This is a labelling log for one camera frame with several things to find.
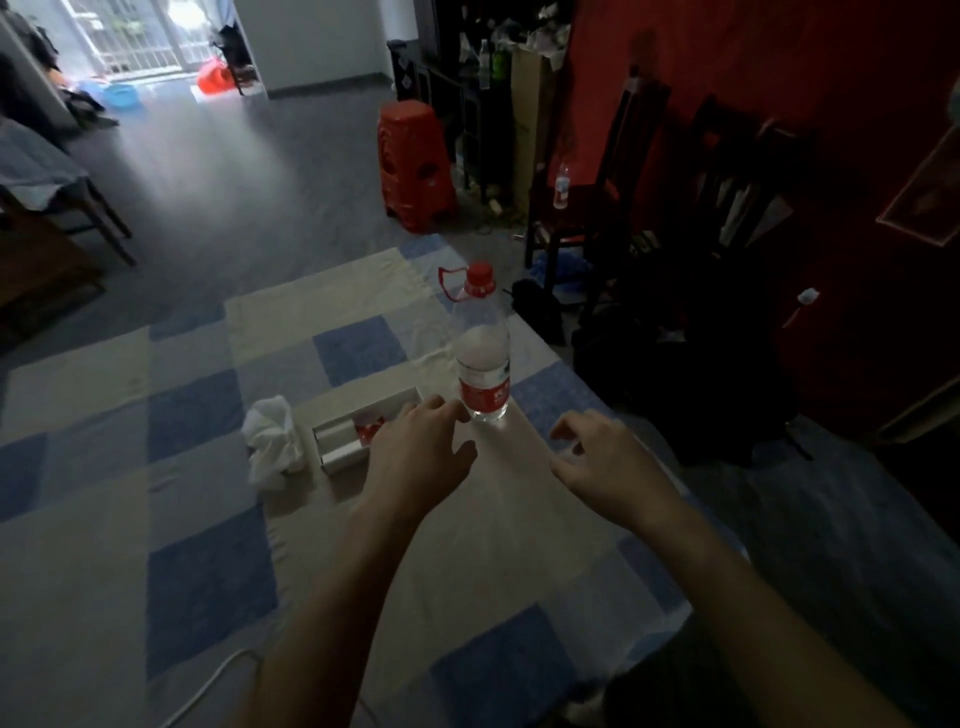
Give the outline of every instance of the bright light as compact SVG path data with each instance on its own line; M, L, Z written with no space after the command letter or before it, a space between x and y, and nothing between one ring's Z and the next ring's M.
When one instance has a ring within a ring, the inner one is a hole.
M206 15L193 0L173 0L167 14L185 31L199 31L206 27Z

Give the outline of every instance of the poster on wall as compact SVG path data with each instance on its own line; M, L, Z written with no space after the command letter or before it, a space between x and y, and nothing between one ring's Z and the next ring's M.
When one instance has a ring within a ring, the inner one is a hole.
M941 247L960 233L960 127L944 134L876 221Z

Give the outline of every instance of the tall cardboard box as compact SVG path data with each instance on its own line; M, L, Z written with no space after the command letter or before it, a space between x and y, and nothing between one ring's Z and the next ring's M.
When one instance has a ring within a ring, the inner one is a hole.
M558 72L539 53L516 47L510 77L514 102L514 205L529 212L530 183L543 161Z

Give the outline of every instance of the small water bottle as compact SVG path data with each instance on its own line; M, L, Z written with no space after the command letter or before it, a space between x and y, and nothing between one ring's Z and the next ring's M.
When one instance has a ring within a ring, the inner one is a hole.
M557 181L553 185L553 207L564 209L570 196L570 165L565 161L557 170Z
M480 43L480 90L490 88L490 42Z
M467 271L463 293L453 298L444 273ZM510 332L496 295L493 268L483 261L467 268L437 272L440 286L454 302L453 353L457 357L460 399L477 420L499 420L510 400Z

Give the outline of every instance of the red plastic stool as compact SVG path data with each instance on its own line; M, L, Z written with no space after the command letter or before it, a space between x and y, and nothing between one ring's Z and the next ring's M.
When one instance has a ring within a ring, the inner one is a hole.
M424 232L436 215L457 211L444 129L433 109L420 101L387 104L377 142L388 215L410 232Z

